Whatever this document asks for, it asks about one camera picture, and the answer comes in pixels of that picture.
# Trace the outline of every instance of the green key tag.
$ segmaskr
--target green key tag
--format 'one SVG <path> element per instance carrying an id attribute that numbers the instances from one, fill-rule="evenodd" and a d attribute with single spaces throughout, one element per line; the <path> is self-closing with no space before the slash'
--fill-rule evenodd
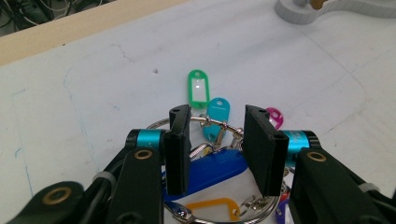
<path id="1" fill-rule="evenodd" d="M 189 73 L 189 100 L 190 105 L 198 109 L 204 109 L 209 104 L 209 81 L 201 70 Z"/>

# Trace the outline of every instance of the pink key tag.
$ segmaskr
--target pink key tag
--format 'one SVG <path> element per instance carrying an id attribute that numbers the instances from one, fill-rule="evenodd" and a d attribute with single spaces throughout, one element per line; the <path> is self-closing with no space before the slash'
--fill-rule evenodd
<path id="1" fill-rule="evenodd" d="M 274 127 L 279 130 L 280 126 L 283 124 L 283 115 L 280 111 L 273 107 L 268 107 L 266 110 L 270 113 L 270 122 Z"/>

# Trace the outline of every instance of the metal key ring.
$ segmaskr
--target metal key ring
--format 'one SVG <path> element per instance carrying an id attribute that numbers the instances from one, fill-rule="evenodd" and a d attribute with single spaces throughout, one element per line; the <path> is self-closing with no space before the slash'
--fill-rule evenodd
<path id="1" fill-rule="evenodd" d="M 239 149 L 242 150 L 241 142 L 243 140 L 243 130 L 242 129 L 237 129 L 233 126 L 228 125 L 226 122 L 218 121 L 215 119 L 211 119 L 210 117 L 206 116 L 200 116 L 200 117 L 195 117 L 191 116 L 191 121 L 198 121 L 201 124 L 201 127 L 205 126 L 210 126 L 210 125 L 219 125 L 222 130 L 224 131 L 230 131 L 233 133 L 233 142 L 231 144 L 231 148 Z M 151 125 L 148 126 L 148 129 L 156 129 L 159 128 L 165 124 L 169 123 L 169 119 L 162 119 L 159 120 Z M 174 203 L 174 202 L 164 202 L 164 207 L 172 213 L 173 217 L 180 221 L 181 223 L 185 224 L 192 224 L 192 223 L 202 223 L 202 224 L 254 224 L 254 223 L 259 223 L 266 219 L 268 216 L 270 216 L 275 210 L 277 205 L 279 204 L 279 197 L 269 197 L 271 200 L 267 205 L 264 206 L 262 211 L 258 213 L 257 215 L 254 215 L 250 218 L 247 218 L 245 220 L 239 220 L 239 221 L 227 221 L 227 222 L 222 222 L 222 221 L 213 221 L 213 220 L 206 220 L 203 218 L 195 217 L 192 214 L 192 211 L 185 207 L 184 205 L 180 203 Z"/>

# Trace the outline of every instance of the white table surface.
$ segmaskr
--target white table surface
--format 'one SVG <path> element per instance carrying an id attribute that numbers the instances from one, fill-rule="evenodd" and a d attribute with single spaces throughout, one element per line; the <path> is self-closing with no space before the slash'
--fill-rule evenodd
<path id="1" fill-rule="evenodd" d="M 0 222 L 48 185 L 87 188 L 130 130 L 188 102 L 196 68 L 208 74 L 211 97 L 230 102 L 233 126 L 243 127 L 245 105 L 277 107 L 282 129 L 312 130 L 390 197 L 396 20 L 337 11 L 299 26 L 282 21 L 275 3 L 192 0 L 1 66 Z M 236 178 L 214 195 L 247 188 Z M 175 221 L 166 213 L 165 222 Z"/>

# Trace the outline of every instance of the key ring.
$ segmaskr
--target key ring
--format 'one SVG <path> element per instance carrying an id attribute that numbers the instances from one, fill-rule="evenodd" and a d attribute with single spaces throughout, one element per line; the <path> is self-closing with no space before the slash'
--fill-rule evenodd
<path id="1" fill-rule="evenodd" d="M 229 125 L 227 122 L 218 121 L 215 119 L 211 119 L 209 116 L 201 115 L 199 117 L 191 116 L 191 121 L 198 121 L 201 124 L 201 127 L 207 127 L 210 125 L 218 125 L 220 126 L 220 133 L 215 141 L 214 146 L 210 143 L 202 143 L 200 146 L 196 147 L 190 153 L 190 158 L 192 159 L 195 157 L 201 150 L 205 147 L 212 147 L 214 153 L 217 151 L 223 150 L 224 148 L 235 148 L 242 150 L 241 143 L 244 137 L 244 132 L 242 128 L 235 128 Z M 169 123 L 169 119 L 162 119 L 159 120 L 151 125 L 148 126 L 148 129 L 157 129 L 165 124 Z M 220 148 L 222 136 L 224 132 L 229 131 L 233 133 L 233 141 L 229 147 Z M 235 224 L 254 224 L 259 223 L 266 219 L 269 215 L 271 215 L 275 210 L 277 205 L 279 204 L 279 197 L 266 197 L 268 198 L 268 203 L 262 208 L 260 213 L 247 218 L 245 220 L 238 220 L 238 221 L 213 221 L 213 220 L 206 220 L 203 218 L 195 217 L 192 214 L 192 211 L 185 207 L 180 203 L 175 202 L 164 202 L 164 207 L 172 213 L 173 217 L 180 221 L 181 223 L 190 224 L 190 223 L 205 223 L 205 224 L 226 224 L 226 223 L 235 223 Z"/>

